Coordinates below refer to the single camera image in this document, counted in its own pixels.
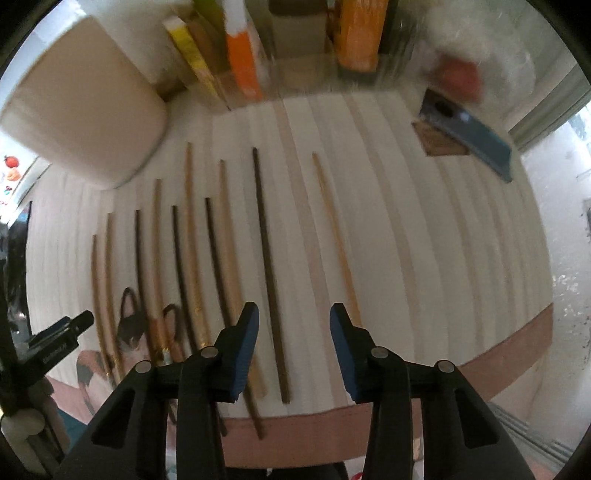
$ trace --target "wooden stick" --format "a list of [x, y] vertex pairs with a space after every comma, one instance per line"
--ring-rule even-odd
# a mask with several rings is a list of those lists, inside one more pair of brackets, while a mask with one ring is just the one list
[[173, 205], [173, 241], [174, 241], [174, 262], [177, 270], [178, 292], [181, 297], [181, 311], [183, 312], [183, 322], [185, 331], [189, 338], [189, 347], [191, 347], [191, 355], [195, 355], [199, 348], [197, 347], [195, 331], [191, 322], [191, 311], [189, 309], [189, 300], [187, 299], [187, 287], [184, 281], [183, 273], [183, 259], [181, 257], [180, 233], [178, 228], [178, 207]]
[[347, 291], [348, 313], [351, 317], [351, 323], [353, 323], [353, 325], [356, 327], [363, 327], [363, 322], [361, 321], [361, 312], [359, 311], [359, 303], [357, 302], [357, 295], [355, 294], [355, 288], [353, 286], [353, 275], [351, 274], [349, 262], [347, 261], [347, 254], [345, 253], [345, 246], [343, 244], [343, 236], [339, 228], [339, 220], [336, 214], [335, 203], [330, 192], [330, 187], [328, 186], [324, 176], [320, 159], [316, 152], [312, 153], [312, 159], [314, 160], [314, 166], [316, 166], [316, 175], [318, 176], [318, 183], [320, 183], [320, 191], [322, 192], [324, 206], [326, 207], [326, 211], [330, 219], [330, 226], [335, 238], [336, 249], [339, 255], [340, 269], [343, 274], [345, 289]]
[[193, 144], [187, 142], [185, 156], [185, 199], [187, 208], [187, 244], [189, 247], [189, 284], [192, 287], [194, 310], [192, 318], [196, 325], [199, 348], [211, 345], [209, 325], [205, 318], [203, 297], [199, 281], [199, 260], [197, 257], [197, 237], [195, 235], [195, 204], [193, 201]]
[[163, 318], [164, 296], [162, 294], [162, 269], [160, 267], [160, 214], [162, 199], [162, 179], [154, 180], [154, 217], [152, 220], [152, 262], [154, 263], [154, 302], [156, 306], [156, 331], [158, 346], [161, 349], [164, 365], [170, 365], [173, 360], [170, 353], [170, 340], [166, 323]]
[[113, 376], [113, 368], [111, 365], [111, 359], [109, 357], [109, 351], [107, 350], [106, 342], [105, 342], [105, 331], [103, 329], [103, 319], [102, 313], [100, 311], [100, 291], [99, 291], [99, 251], [98, 251], [98, 242], [96, 235], [92, 236], [92, 256], [90, 258], [90, 274], [92, 276], [92, 309], [94, 310], [95, 315], [95, 326], [96, 326], [96, 336], [99, 339], [99, 348], [100, 348], [100, 359], [105, 366], [105, 373], [107, 375], [107, 380], [109, 381], [111, 387], [114, 389], [116, 387], [115, 378]]
[[[236, 245], [234, 243], [234, 228], [232, 226], [232, 212], [230, 210], [230, 193], [228, 190], [228, 172], [226, 162], [219, 161], [219, 216], [220, 231], [218, 236], [220, 249], [220, 262], [222, 266], [222, 280], [224, 281], [226, 296], [229, 304], [230, 315], [233, 323], [237, 321], [242, 308], [244, 299], [242, 297], [242, 286], [240, 284], [240, 269], [238, 267], [238, 256], [236, 254]], [[256, 354], [252, 356], [250, 370], [248, 371], [248, 381], [255, 398], [263, 398], [267, 394], [267, 386], [263, 380], [261, 367], [259, 366]]]
[[265, 282], [267, 284], [267, 300], [269, 302], [269, 320], [271, 323], [271, 335], [273, 337], [273, 348], [275, 351], [275, 363], [277, 364], [277, 375], [279, 376], [279, 389], [281, 401], [289, 403], [291, 393], [287, 377], [287, 362], [283, 350], [283, 336], [281, 333], [281, 319], [279, 317], [279, 306], [277, 303], [277, 291], [275, 275], [273, 273], [273, 261], [271, 257], [271, 246], [267, 231], [267, 217], [265, 216], [265, 200], [262, 193], [261, 165], [259, 163], [258, 150], [252, 149], [252, 159], [255, 170], [256, 206], [258, 209], [259, 228], [261, 230], [262, 260], [265, 268]]
[[115, 350], [115, 370], [119, 376], [119, 382], [125, 377], [123, 358], [117, 341], [117, 325], [115, 323], [115, 311], [113, 309], [113, 278], [112, 278], [112, 256], [113, 256], [113, 212], [107, 214], [106, 242], [105, 242], [105, 290], [107, 297], [107, 322], [109, 325], [109, 336]]
[[[207, 213], [207, 233], [209, 237], [209, 249], [212, 256], [213, 275], [216, 281], [217, 299], [219, 300], [220, 310], [222, 311], [224, 327], [228, 328], [231, 327], [234, 324], [234, 322], [232, 321], [232, 318], [230, 316], [230, 309], [228, 307], [228, 301], [226, 299], [226, 291], [223, 285], [220, 258], [217, 253], [215, 227], [213, 226], [212, 204], [211, 199], [209, 197], [205, 198], [205, 210]], [[256, 435], [258, 436], [259, 440], [262, 440], [265, 437], [265, 429], [262, 425], [258, 409], [256, 408], [256, 403], [252, 398], [250, 381], [246, 383], [246, 387], [244, 388], [244, 402], [246, 403], [246, 409], [248, 410], [248, 414], [250, 415], [250, 418], [254, 423]]]

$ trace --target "dark wooden stick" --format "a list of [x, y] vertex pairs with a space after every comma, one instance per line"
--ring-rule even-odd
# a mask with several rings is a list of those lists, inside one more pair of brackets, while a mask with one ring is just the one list
[[[220, 258], [217, 253], [216, 233], [215, 227], [213, 225], [212, 203], [209, 197], [205, 198], [205, 210], [207, 213], [207, 233], [209, 237], [209, 249], [212, 255], [213, 275], [216, 281], [217, 299], [219, 300], [220, 310], [222, 311], [224, 327], [228, 328], [232, 326], [233, 322], [230, 315], [230, 308], [228, 308], [228, 301], [226, 299], [226, 290], [224, 288], [222, 279]], [[261, 422], [261, 417], [258, 413], [256, 403], [252, 398], [250, 382], [247, 382], [246, 387], [244, 388], [244, 402], [246, 403], [246, 409], [248, 410], [248, 414], [250, 415], [250, 418], [252, 419], [252, 422], [255, 426], [256, 436], [259, 438], [259, 440], [262, 440], [265, 437], [265, 429]]]
[[185, 331], [189, 337], [189, 346], [191, 347], [191, 355], [195, 355], [199, 348], [197, 347], [197, 340], [195, 340], [195, 331], [191, 322], [191, 311], [189, 309], [189, 300], [187, 298], [187, 287], [184, 282], [183, 273], [183, 259], [181, 257], [180, 234], [178, 228], [178, 207], [172, 206], [173, 210], [173, 239], [174, 239], [174, 261], [177, 267], [177, 282], [178, 291], [181, 296], [181, 311], [183, 312], [183, 322]]
[[262, 260], [265, 268], [265, 282], [267, 284], [267, 300], [269, 302], [269, 320], [271, 322], [271, 335], [273, 337], [273, 348], [275, 351], [275, 363], [279, 376], [279, 388], [281, 390], [281, 401], [291, 401], [290, 385], [287, 376], [287, 363], [283, 350], [283, 336], [281, 334], [281, 319], [279, 317], [279, 305], [277, 303], [277, 286], [273, 273], [273, 261], [271, 257], [271, 246], [267, 231], [267, 217], [265, 216], [265, 200], [262, 193], [261, 165], [258, 157], [258, 150], [252, 149], [252, 159], [255, 170], [256, 185], [256, 206], [258, 209], [259, 228], [261, 230]]

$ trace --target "metal bolt head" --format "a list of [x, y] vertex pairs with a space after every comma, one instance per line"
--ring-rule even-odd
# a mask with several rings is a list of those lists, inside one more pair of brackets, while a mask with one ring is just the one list
[[450, 374], [456, 369], [456, 366], [449, 360], [441, 360], [437, 364], [437, 368], [445, 374]]
[[145, 374], [152, 369], [152, 364], [147, 360], [143, 360], [135, 366], [135, 371], [139, 374]]
[[216, 358], [219, 351], [214, 346], [207, 346], [201, 350], [201, 356], [203, 358]]
[[375, 346], [371, 349], [371, 356], [374, 358], [386, 358], [388, 355], [388, 349], [383, 346]]

